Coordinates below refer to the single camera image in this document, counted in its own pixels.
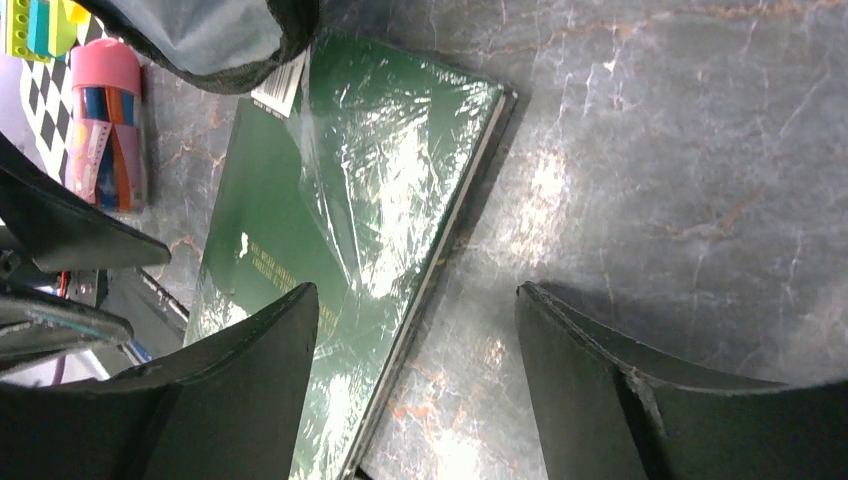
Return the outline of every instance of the gray marble surface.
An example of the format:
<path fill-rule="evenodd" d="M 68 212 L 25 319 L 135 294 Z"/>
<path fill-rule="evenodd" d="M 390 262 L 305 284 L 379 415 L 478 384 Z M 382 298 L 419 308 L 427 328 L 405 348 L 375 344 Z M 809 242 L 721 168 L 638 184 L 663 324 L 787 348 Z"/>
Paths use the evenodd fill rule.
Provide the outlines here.
<path fill-rule="evenodd" d="M 845 3 L 331 1 L 327 23 L 522 97 L 364 470 L 545 478 L 513 324 L 525 280 L 710 367 L 848 371 Z M 148 88 L 160 139 L 139 225 L 171 246 L 151 273 L 188 305 L 236 100 L 155 68 Z"/>

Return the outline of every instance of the book cover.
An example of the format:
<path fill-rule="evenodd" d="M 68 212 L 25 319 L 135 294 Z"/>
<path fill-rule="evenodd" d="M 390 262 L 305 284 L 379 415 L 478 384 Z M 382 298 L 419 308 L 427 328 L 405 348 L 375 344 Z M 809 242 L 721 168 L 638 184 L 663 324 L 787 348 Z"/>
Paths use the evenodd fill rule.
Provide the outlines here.
<path fill-rule="evenodd" d="M 356 468 L 508 100 L 501 85 L 325 32 L 288 116 L 239 103 L 186 342 L 317 285 L 292 478 Z"/>

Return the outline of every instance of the barcode sticker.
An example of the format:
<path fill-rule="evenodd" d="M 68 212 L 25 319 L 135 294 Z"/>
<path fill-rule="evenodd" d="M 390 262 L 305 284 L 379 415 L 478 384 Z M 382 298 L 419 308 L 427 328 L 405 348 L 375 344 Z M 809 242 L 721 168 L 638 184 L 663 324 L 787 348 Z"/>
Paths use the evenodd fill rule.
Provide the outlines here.
<path fill-rule="evenodd" d="M 303 66 L 309 56 L 309 49 L 298 55 L 294 60 L 280 66 L 268 76 L 262 85 L 256 87 L 250 96 L 272 113 L 288 118 L 294 105 L 294 97 L 300 86 L 300 76 Z"/>

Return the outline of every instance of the black and white checkered pattern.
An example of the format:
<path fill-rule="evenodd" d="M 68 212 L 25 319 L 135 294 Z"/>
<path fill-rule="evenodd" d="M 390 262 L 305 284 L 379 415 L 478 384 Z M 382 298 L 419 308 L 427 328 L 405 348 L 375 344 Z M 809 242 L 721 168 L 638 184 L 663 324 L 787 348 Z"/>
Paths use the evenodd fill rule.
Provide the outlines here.
<path fill-rule="evenodd" d="M 85 45 L 105 36 L 103 26 L 92 18 L 87 29 L 80 28 L 77 42 Z M 47 173 L 61 183 L 73 127 L 71 71 L 66 61 L 24 62 L 21 102 Z"/>

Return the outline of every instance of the clear plastic wrapper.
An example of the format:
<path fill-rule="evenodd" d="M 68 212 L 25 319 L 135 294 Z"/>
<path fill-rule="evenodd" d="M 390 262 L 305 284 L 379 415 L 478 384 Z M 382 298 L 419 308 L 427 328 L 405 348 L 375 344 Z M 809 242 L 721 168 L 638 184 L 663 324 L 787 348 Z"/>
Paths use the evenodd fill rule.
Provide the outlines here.
<path fill-rule="evenodd" d="M 239 105 L 187 342 L 316 283 L 291 476 L 332 479 L 364 453 L 507 95 L 335 32 L 296 95 L 288 117 Z"/>

